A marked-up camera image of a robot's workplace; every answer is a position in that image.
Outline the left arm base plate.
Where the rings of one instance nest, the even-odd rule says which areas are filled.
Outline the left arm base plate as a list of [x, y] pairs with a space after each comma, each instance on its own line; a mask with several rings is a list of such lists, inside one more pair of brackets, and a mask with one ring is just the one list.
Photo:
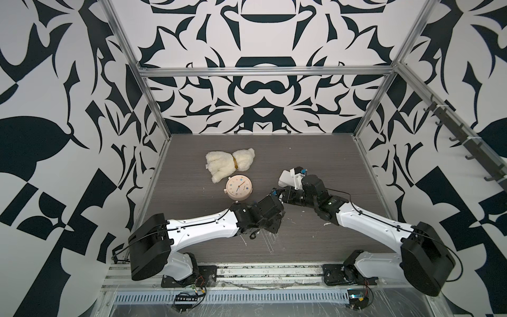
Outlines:
[[194, 268], [191, 275], [183, 280], [177, 281], [170, 276], [163, 276], [161, 287], [162, 288], [177, 288], [177, 287], [210, 287], [213, 286], [217, 280], [216, 265], [198, 265]]

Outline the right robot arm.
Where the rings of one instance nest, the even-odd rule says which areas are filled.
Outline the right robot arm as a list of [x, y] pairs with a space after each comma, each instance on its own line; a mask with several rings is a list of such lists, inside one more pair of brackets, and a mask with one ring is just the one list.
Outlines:
[[461, 260], [440, 239], [432, 226], [400, 223], [367, 211], [351, 199], [331, 195], [317, 176], [304, 170], [285, 170], [277, 193], [283, 202], [312, 208], [329, 223], [378, 241], [391, 251], [355, 250], [340, 265], [325, 265], [326, 285], [364, 285], [379, 278], [405, 281], [421, 293], [436, 297]]

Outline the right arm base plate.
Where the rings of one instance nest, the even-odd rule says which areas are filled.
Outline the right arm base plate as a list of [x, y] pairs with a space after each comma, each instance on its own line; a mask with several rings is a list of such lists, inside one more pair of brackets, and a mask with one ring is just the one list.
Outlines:
[[377, 285], [379, 277], [364, 277], [353, 265], [324, 264], [323, 282], [327, 286]]

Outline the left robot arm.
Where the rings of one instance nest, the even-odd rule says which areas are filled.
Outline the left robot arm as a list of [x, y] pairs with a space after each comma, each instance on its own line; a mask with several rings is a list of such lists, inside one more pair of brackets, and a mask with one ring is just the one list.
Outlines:
[[253, 239], [261, 230], [276, 234], [284, 215], [283, 203], [273, 194], [252, 205], [234, 202], [221, 212], [193, 219], [153, 215], [128, 240], [132, 280], [162, 274], [183, 287], [191, 285], [200, 276], [199, 267], [195, 256], [181, 249], [241, 235]]

